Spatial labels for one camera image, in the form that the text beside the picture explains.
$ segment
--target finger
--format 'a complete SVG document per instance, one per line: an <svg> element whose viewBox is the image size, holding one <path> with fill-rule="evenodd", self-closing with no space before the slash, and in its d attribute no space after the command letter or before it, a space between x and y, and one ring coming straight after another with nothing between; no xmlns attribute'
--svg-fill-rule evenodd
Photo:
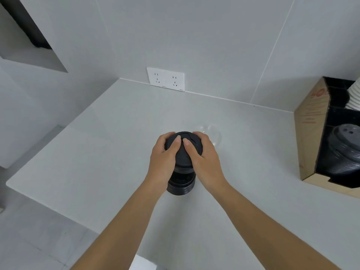
<svg viewBox="0 0 360 270"><path fill-rule="evenodd" d="M175 132L168 132L168 133L165 133L161 136L159 136L158 140L156 141L156 144L153 148L153 151L156 151L158 153L162 153L165 151L165 142L166 140L172 136Z"/></svg>
<svg viewBox="0 0 360 270"><path fill-rule="evenodd" d="M198 157L201 157L194 145L186 138L182 139L186 152L189 154L191 161L194 162Z"/></svg>
<svg viewBox="0 0 360 270"><path fill-rule="evenodd" d="M175 140L172 142L172 144L171 144L170 148L168 149L168 151L171 154L175 155L178 152L178 150L180 149L180 146L181 146L181 136L178 135L175 138Z"/></svg>
<svg viewBox="0 0 360 270"><path fill-rule="evenodd" d="M196 134L201 139L201 144L203 145L203 152L205 152L211 146L214 146L209 136L204 134L203 132L193 132L193 134Z"/></svg>

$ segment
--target white countertop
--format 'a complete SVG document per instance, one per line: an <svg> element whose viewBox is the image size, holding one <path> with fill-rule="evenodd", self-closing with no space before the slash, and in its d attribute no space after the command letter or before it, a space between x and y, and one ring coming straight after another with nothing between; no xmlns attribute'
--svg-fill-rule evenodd
<svg viewBox="0 0 360 270"><path fill-rule="evenodd" d="M360 200L300 181L292 113L120 79L7 185L100 233L143 181L157 137L201 124L220 130L237 190L341 268L360 265ZM199 181L162 195L138 254L170 270L263 269Z"/></svg>

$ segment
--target cardboard box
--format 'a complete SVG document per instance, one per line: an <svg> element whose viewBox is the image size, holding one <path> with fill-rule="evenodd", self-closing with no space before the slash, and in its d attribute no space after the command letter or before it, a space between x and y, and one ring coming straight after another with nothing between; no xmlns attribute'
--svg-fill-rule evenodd
<svg viewBox="0 0 360 270"><path fill-rule="evenodd" d="M302 181L360 198L360 172L331 176L317 167L326 150L332 129L350 123L360 126L360 112L345 109L347 89L354 83L345 79L322 77L296 109L295 129Z"/></svg>

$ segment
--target person's right hand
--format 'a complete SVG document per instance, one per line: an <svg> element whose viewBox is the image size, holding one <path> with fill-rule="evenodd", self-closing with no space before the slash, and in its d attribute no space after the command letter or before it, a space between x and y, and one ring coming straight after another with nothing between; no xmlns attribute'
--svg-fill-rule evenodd
<svg viewBox="0 0 360 270"><path fill-rule="evenodd" d="M183 138L182 141L185 150L191 158L194 171L200 182L210 193L213 193L213 191L221 187L223 183L227 182L221 170L219 156L209 136L202 132L194 132L194 134L201 139L201 144L203 145L201 155L198 154L196 148L189 140Z"/></svg>

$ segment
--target forearm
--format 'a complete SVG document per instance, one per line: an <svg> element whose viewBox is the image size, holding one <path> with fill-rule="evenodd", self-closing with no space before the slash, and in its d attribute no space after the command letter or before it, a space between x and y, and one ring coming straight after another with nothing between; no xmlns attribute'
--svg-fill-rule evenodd
<svg viewBox="0 0 360 270"><path fill-rule="evenodd" d="M266 270L339 269L227 182L212 191L212 195Z"/></svg>
<svg viewBox="0 0 360 270"><path fill-rule="evenodd" d="M128 270L161 193L145 180L72 270Z"/></svg>

